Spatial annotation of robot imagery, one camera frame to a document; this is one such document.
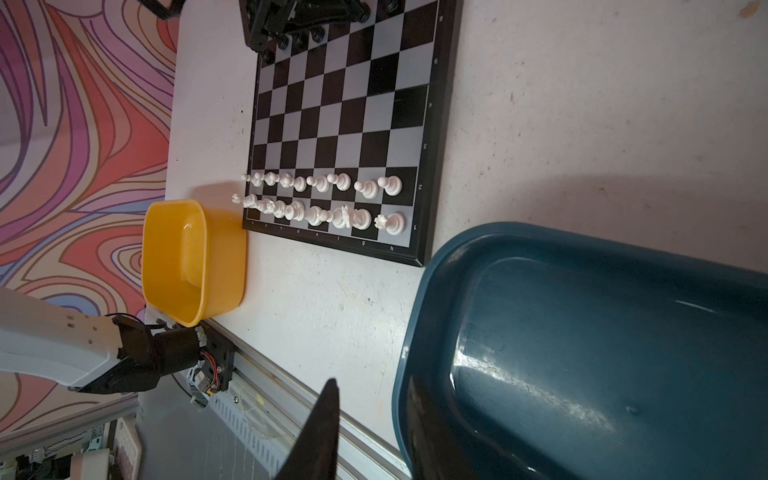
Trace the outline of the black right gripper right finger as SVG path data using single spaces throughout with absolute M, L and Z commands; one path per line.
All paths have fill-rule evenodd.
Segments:
M 416 376 L 408 381 L 406 425 L 413 479 L 476 479 L 468 458 Z

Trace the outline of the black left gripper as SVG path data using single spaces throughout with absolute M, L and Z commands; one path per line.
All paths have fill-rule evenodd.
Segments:
M 239 1 L 245 43 L 266 51 L 272 38 L 302 34 L 326 24 L 364 23 L 371 10 L 357 0 Z

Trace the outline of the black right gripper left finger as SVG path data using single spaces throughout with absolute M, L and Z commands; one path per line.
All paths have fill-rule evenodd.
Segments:
M 340 401 L 337 381 L 329 379 L 283 466 L 274 477 L 334 480 L 337 472 Z

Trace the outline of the white pawn e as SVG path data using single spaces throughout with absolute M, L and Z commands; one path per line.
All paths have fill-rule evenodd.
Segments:
M 313 189 L 321 193 L 327 192 L 330 188 L 330 182 L 326 176 L 308 176 L 306 182 Z

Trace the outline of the white pawn f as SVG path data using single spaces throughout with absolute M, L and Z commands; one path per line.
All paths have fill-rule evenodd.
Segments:
M 346 173 L 328 174 L 326 178 L 339 191 L 347 191 L 352 185 L 351 177 Z

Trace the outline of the white pawn g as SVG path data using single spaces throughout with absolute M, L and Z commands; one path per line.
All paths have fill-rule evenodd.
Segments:
M 360 193 L 366 199 L 373 199 L 378 195 L 379 185 L 376 181 L 356 181 L 354 183 L 354 189 Z

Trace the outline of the white king chess piece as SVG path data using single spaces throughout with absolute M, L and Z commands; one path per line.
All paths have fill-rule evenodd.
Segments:
M 322 209 L 319 206 L 312 206 L 305 211 L 304 218 L 310 226 L 320 226 L 328 222 L 333 214 L 329 210 Z

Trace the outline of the white bishop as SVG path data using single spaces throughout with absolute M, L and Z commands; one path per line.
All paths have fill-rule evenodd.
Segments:
M 337 229 L 345 229 L 351 226 L 350 214 L 347 206 L 324 212 L 324 221 L 332 224 Z

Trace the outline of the white knight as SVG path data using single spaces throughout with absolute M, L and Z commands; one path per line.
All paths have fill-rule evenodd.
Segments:
M 365 209 L 350 209 L 344 205 L 340 209 L 340 217 L 334 221 L 337 228 L 354 228 L 357 230 L 366 230 L 372 222 L 371 214 Z

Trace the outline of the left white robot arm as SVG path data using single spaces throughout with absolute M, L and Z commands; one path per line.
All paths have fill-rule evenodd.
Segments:
M 1 5 L 1 366 L 78 388 L 135 312 L 163 197 L 177 24 L 134 1 Z

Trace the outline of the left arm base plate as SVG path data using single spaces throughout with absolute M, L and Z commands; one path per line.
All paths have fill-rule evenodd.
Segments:
M 208 400 L 226 391 L 234 373 L 235 344 L 208 320 L 195 328 L 201 345 L 197 363 L 185 373 L 192 393 Z

